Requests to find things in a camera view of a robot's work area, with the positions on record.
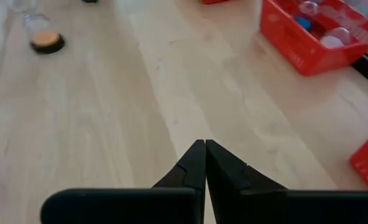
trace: wooden table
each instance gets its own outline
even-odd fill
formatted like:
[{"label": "wooden table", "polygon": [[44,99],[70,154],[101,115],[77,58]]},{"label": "wooden table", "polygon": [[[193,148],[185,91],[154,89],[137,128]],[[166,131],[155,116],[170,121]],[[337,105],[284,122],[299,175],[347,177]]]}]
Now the wooden table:
[{"label": "wooden table", "polygon": [[368,81],[302,77],[258,32],[260,10],[42,1],[67,46],[38,56],[0,1],[0,224],[38,223],[66,188],[150,187],[195,139],[291,189],[365,189],[348,158],[368,138]]}]

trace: light wood surface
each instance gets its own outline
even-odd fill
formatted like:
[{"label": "light wood surface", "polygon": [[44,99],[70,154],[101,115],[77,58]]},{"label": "light wood surface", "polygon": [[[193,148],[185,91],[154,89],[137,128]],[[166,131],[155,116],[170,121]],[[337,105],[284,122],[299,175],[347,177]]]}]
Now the light wood surface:
[{"label": "light wood surface", "polygon": [[[258,32],[261,0],[40,1],[67,41],[38,56],[0,1],[0,224],[70,187],[150,187],[215,139],[291,189],[365,189],[368,81],[304,78]],[[214,218],[207,199],[206,223]]]}]

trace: wood grain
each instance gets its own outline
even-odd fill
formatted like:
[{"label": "wood grain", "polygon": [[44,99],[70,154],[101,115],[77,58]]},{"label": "wood grain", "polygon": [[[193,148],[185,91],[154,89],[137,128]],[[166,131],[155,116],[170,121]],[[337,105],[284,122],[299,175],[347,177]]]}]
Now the wood grain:
[{"label": "wood grain", "polygon": [[[258,32],[261,0],[41,1],[67,46],[31,51],[0,3],[0,224],[70,187],[150,187],[215,139],[291,189],[365,189],[368,81],[304,78]],[[206,223],[214,223],[210,200]]]}]

